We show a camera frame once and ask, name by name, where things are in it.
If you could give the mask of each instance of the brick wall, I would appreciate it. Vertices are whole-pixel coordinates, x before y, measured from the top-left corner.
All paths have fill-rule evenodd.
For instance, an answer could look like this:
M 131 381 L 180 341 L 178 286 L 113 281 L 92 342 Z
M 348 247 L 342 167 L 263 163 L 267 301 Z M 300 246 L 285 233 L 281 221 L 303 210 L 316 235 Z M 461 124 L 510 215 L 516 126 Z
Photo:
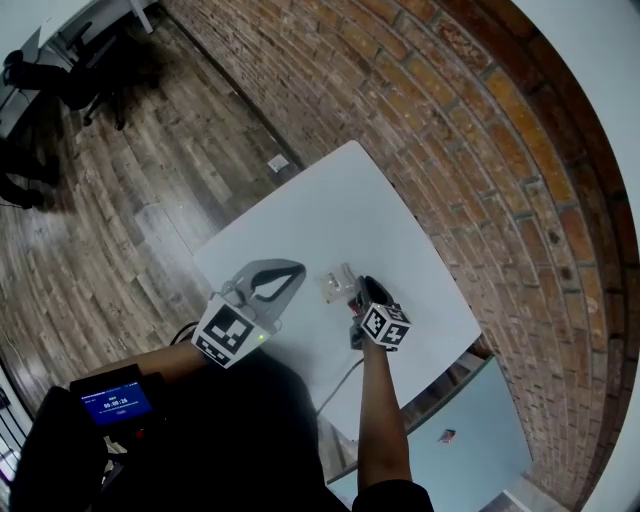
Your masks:
M 367 149 L 499 358 L 532 480 L 578 507 L 629 403 L 640 270 L 611 148 L 544 36 L 508 0 L 163 4 L 305 164 Z

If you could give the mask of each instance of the blue screen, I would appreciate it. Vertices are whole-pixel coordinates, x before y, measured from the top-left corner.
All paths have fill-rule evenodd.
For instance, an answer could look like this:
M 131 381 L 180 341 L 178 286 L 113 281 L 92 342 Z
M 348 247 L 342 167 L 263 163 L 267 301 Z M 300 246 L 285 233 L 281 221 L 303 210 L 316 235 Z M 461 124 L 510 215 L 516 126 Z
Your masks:
M 151 404 L 137 382 L 83 396 L 81 399 L 98 425 L 109 425 L 151 412 Z

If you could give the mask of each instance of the forearm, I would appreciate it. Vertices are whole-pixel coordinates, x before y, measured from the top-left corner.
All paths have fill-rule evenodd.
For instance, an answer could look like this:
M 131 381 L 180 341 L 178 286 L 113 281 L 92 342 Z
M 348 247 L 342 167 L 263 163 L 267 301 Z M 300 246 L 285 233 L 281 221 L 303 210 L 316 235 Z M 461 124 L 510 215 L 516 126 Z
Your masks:
M 409 444 L 384 348 L 365 341 L 358 445 L 360 490 L 385 480 L 411 480 Z
M 207 360 L 196 347 L 185 342 L 103 366 L 90 372 L 87 377 L 132 364 L 138 365 L 142 375 L 161 373 L 164 381 L 170 384 L 206 366 Z

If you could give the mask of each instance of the white table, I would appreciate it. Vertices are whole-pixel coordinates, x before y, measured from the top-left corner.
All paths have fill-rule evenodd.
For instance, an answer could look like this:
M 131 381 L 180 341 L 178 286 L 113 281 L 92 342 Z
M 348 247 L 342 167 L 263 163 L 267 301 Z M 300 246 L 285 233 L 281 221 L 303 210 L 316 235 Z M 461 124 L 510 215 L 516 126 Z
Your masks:
M 314 281 L 343 262 L 391 292 L 413 322 L 389 355 L 400 406 L 438 378 L 480 335 L 435 248 L 384 175 L 357 142 L 349 142 L 239 217 L 194 256 L 215 290 L 247 262 L 287 258 L 307 278 L 283 313 L 282 329 L 264 345 L 304 379 L 316 407 L 360 358 L 349 347 L 351 312 L 326 304 Z M 323 414 L 357 439 L 362 366 Z
M 46 45 L 71 21 L 101 1 L 102 0 L 54 0 L 48 9 L 48 15 L 42 20 L 39 40 L 40 48 Z M 144 13 L 140 0 L 129 0 L 129 3 L 131 4 L 132 10 L 138 18 L 140 18 L 140 22 L 147 31 L 147 34 L 150 34 L 153 28 Z

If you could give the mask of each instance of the wrist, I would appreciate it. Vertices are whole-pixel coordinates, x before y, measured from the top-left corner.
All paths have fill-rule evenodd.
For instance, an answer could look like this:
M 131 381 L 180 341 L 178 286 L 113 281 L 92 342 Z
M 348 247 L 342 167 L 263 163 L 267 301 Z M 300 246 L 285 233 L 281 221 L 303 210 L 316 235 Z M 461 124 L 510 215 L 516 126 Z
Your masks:
M 383 346 L 377 345 L 369 338 L 365 338 L 365 340 L 362 342 L 362 352 L 364 353 L 365 357 L 375 357 L 376 355 L 386 354 L 386 350 Z

